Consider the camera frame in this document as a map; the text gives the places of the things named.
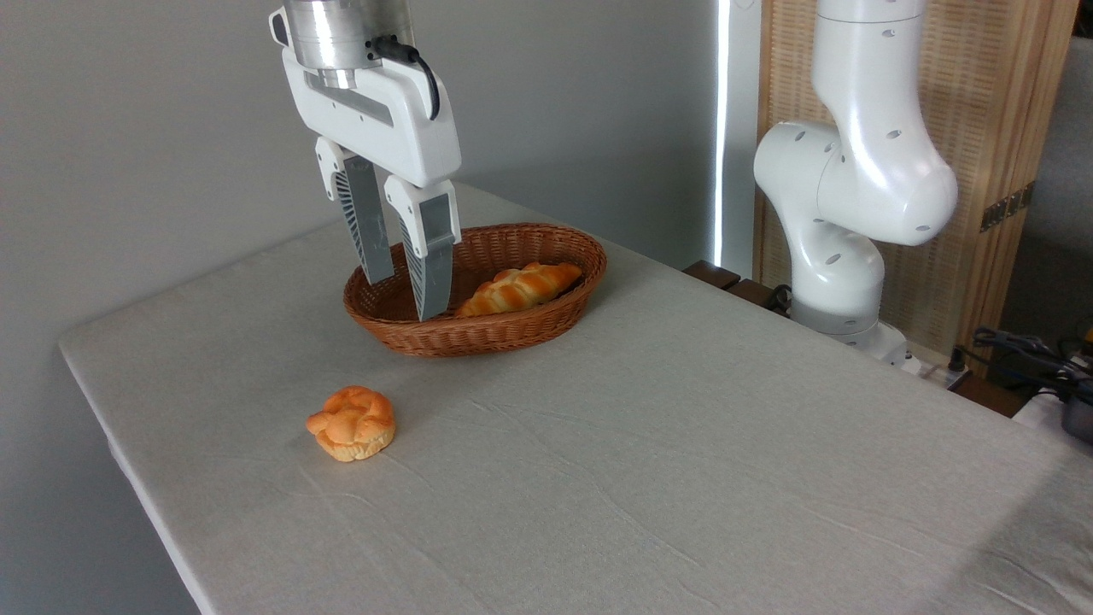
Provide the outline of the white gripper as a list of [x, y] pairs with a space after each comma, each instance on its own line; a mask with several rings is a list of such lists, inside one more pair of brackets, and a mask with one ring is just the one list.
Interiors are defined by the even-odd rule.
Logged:
[[427, 76], [418, 67], [381, 61], [355, 70], [353, 88], [328, 87], [289, 48], [281, 52], [301, 119], [320, 135], [315, 153], [325, 192], [341, 206], [365, 276], [377, 284], [395, 275], [375, 163], [395, 174], [385, 196], [400, 218], [418, 319], [445, 312], [453, 246], [461, 243], [453, 182], [445, 179], [462, 162], [445, 86], [436, 83], [440, 113], [431, 120]]

